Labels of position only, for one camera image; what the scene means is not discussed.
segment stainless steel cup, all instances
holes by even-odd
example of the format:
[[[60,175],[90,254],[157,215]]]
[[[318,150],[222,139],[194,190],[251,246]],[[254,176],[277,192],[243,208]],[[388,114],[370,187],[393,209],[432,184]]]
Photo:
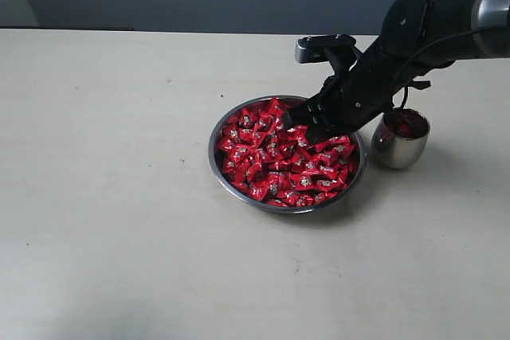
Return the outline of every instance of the stainless steel cup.
[[[396,119],[404,119],[410,128],[406,137],[398,135]],[[430,124],[421,113],[413,109],[395,108],[385,114],[372,136],[372,153],[383,165],[402,170],[413,165],[422,155],[429,138]]]

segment cable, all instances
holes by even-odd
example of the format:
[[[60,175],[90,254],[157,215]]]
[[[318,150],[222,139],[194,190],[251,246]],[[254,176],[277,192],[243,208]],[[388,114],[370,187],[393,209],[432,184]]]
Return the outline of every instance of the cable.
[[[464,37],[464,36],[470,36],[470,35],[476,35],[478,33],[482,33],[485,31],[491,31],[494,29],[508,29],[509,27],[507,25],[493,25],[492,27],[480,27],[471,29],[470,31],[462,32],[462,33],[456,33],[454,35],[450,35],[447,37],[442,37],[441,39],[437,39],[436,41],[431,42],[430,44],[426,45],[422,49],[418,50],[408,61],[406,61],[402,67],[398,70],[397,74],[393,78],[390,84],[390,89],[393,89],[395,84],[397,83],[398,78],[403,74],[404,69],[406,69],[407,65],[409,65],[416,57],[420,56],[422,53],[424,53],[427,49],[430,47],[442,43],[443,41],[448,41],[450,39],[455,39],[457,37]],[[404,97],[402,99],[402,103],[400,105],[400,109],[403,109],[406,106],[407,99],[409,97],[409,87],[404,87]]]

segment metal bowl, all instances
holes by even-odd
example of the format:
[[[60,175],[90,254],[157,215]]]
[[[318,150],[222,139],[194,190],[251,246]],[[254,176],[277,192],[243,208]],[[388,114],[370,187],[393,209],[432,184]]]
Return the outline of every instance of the metal bowl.
[[[365,167],[367,166],[367,152],[365,150],[365,146],[363,144],[363,140],[361,139],[361,136],[359,133],[354,133],[352,135],[349,135],[352,142],[356,145],[356,150],[353,152],[352,155],[357,154],[359,156],[359,166],[358,166],[358,173],[353,177],[351,180],[351,183],[349,186],[339,192],[337,195],[335,195],[332,199],[329,199],[327,201],[324,201],[322,203],[319,203],[317,205],[312,206],[304,206],[304,207],[282,207],[282,206],[274,206],[274,205],[266,205],[265,203],[255,201],[254,199],[248,197],[247,195],[244,195],[243,193],[237,191],[232,185],[229,184],[229,182],[226,180],[226,178],[222,174],[221,170],[221,164],[223,163],[224,154],[216,150],[216,145],[218,140],[222,137],[222,128],[225,125],[226,120],[237,111],[240,111],[244,107],[252,107],[256,106],[257,104],[261,104],[264,101],[270,100],[273,97],[285,101],[287,104],[290,104],[291,106],[297,105],[305,101],[306,99],[304,97],[299,96],[266,96],[266,97],[259,97],[254,100],[246,101],[245,103],[235,107],[231,111],[229,111],[226,115],[223,116],[222,119],[219,120],[219,122],[216,124],[216,127],[214,127],[212,134],[210,135],[209,140],[209,163],[210,167],[213,170],[214,175],[216,178],[220,181],[220,183],[227,189],[229,193],[234,195],[235,197],[239,198],[243,202],[246,202],[252,206],[255,206],[259,209],[263,209],[265,211],[269,211],[271,213],[279,213],[279,214],[299,214],[299,213],[309,213],[311,211],[320,210],[328,205],[331,205],[341,198],[345,197],[351,190],[353,190],[356,185],[358,185],[359,181],[361,180],[363,173],[365,171]]]

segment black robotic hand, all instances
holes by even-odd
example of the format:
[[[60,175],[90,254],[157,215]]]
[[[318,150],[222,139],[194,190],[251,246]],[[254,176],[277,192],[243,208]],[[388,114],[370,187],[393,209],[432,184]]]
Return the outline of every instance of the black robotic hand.
[[[352,133],[390,111],[402,88],[430,86],[417,76],[457,60],[510,57],[509,10],[510,0],[397,0],[364,53],[348,35],[300,39],[297,61],[329,61],[334,74],[284,114],[285,127],[308,126],[312,142]]]

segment table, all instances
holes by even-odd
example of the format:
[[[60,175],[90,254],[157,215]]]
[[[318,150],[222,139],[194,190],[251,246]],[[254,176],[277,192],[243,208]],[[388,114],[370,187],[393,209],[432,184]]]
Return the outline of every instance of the table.
[[[510,61],[411,92],[412,169],[369,159],[346,201],[279,216],[206,146],[245,100],[319,90],[297,38],[0,31],[0,338],[508,338]]]

